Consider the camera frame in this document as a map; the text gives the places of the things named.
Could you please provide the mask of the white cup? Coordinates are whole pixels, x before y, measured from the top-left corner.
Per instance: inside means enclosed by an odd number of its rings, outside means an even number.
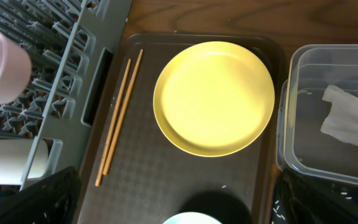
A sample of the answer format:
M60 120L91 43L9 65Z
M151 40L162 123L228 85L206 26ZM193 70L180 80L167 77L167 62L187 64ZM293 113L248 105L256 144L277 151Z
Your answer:
M20 185L33 140L0 140L0 184Z

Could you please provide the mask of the rice food waste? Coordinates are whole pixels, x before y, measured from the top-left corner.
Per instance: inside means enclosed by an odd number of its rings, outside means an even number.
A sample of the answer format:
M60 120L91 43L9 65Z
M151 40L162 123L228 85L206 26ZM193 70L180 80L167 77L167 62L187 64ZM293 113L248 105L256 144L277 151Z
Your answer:
M331 184L331 195L339 196L339 205L349 204L358 206L358 188L346 185ZM272 211L270 215L271 223L289 223L287 213L283 208L283 197L279 192L279 184L276 184L273 193Z

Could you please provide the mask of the light blue bowl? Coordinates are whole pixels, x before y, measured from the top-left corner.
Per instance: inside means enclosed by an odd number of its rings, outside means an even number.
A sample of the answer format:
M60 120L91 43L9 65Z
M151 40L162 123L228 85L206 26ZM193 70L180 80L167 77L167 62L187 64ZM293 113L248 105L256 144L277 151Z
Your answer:
M222 224L212 216L198 212L183 212L176 214L163 222L163 224Z

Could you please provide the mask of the white paper napkin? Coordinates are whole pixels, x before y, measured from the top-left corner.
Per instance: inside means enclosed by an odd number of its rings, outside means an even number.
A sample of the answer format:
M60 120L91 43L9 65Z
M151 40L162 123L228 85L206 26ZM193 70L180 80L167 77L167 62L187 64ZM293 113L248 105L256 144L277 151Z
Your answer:
M358 146L358 97L329 85L322 100L331 103L331 109L323 121L321 132Z

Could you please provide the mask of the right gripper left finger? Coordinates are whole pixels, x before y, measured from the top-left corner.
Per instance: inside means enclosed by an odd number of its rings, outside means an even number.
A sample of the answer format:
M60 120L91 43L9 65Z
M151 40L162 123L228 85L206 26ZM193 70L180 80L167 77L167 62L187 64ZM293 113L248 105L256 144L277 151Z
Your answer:
M71 223L80 192L78 171L67 167L0 200L0 223Z

